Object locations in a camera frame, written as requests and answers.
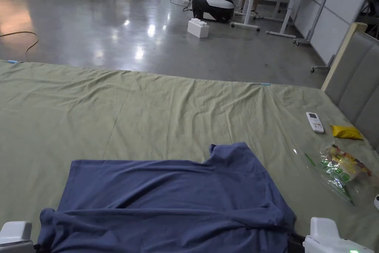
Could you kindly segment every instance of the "concrete floor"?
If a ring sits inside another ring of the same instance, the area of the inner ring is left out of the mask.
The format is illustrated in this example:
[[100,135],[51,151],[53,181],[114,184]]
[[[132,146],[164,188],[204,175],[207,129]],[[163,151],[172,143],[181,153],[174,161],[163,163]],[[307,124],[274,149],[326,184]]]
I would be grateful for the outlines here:
[[[0,34],[38,34],[30,61],[315,88],[326,77],[310,73],[323,64],[311,47],[265,34],[280,23],[260,20],[257,33],[209,22],[209,36],[199,39],[187,33],[192,13],[170,0],[0,0],[0,6]],[[0,38],[0,58],[26,61],[33,41],[30,34]]]

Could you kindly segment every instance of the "white remote control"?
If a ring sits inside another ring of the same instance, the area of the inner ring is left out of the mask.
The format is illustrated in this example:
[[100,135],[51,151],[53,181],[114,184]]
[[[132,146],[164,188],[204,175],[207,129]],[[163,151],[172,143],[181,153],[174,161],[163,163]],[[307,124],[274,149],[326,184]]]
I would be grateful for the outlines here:
[[323,133],[323,127],[321,125],[321,121],[318,118],[318,115],[316,113],[306,112],[306,117],[308,118],[308,121],[311,124],[311,127],[314,132]]

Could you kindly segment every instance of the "green bed sheet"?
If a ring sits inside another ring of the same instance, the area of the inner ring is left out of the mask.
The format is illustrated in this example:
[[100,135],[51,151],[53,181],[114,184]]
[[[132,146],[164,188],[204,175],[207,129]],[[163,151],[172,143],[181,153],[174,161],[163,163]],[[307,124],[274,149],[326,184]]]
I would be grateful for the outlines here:
[[[307,111],[325,134],[311,130]],[[349,122],[317,89],[0,61],[0,226],[29,220],[36,241],[39,213],[57,208],[72,160],[202,162],[212,143],[246,142],[297,215],[299,234],[309,234],[312,217],[328,217],[341,237],[379,250],[374,197],[354,208],[309,170],[304,153],[317,160],[335,141],[379,171],[366,141],[334,139],[330,124]]]

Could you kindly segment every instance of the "white desk leg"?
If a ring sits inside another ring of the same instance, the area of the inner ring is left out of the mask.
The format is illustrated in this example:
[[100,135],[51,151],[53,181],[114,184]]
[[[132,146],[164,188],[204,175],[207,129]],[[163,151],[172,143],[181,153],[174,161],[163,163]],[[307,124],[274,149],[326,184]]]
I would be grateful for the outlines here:
[[243,4],[243,10],[242,13],[246,15],[246,12],[248,11],[249,6],[249,0],[245,0],[245,3]]
[[262,17],[262,19],[282,22],[283,19],[279,19],[276,17],[278,15],[279,8],[281,6],[281,2],[282,2],[282,0],[276,1],[276,5],[275,5],[274,13],[272,14],[272,17]]
[[250,14],[251,14],[250,11],[251,11],[251,8],[253,7],[253,1],[254,0],[249,0],[249,4],[247,5],[248,7],[246,10],[246,15],[245,15],[245,21],[243,23],[231,22],[232,28],[234,28],[235,26],[242,26],[242,27],[256,29],[258,32],[260,31],[259,26],[249,25],[249,19],[250,19]]
[[293,35],[293,34],[285,34],[285,33],[284,33],[284,32],[285,32],[285,29],[286,29],[286,27],[287,27],[288,20],[289,20],[289,17],[290,17],[290,15],[291,15],[292,9],[293,9],[293,7],[294,7],[294,2],[295,2],[295,0],[290,0],[289,3],[288,3],[287,13],[286,13],[286,15],[285,15],[285,18],[284,18],[283,25],[282,25],[282,28],[281,28],[280,33],[267,31],[266,34],[274,34],[274,35],[282,36],[282,37],[292,37],[292,38],[296,38],[296,36]]

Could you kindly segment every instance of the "plastic bag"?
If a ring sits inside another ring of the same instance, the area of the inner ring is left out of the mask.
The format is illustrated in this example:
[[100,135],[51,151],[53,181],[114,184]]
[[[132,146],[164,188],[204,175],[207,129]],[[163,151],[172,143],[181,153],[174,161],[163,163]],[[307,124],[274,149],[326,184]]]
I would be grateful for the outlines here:
[[[323,147],[320,160],[313,161],[307,154],[313,168],[329,188],[343,200],[355,206],[355,201],[363,200],[362,189],[369,190],[371,171],[356,157],[344,152],[335,144]],[[351,193],[357,194],[354,199]]]

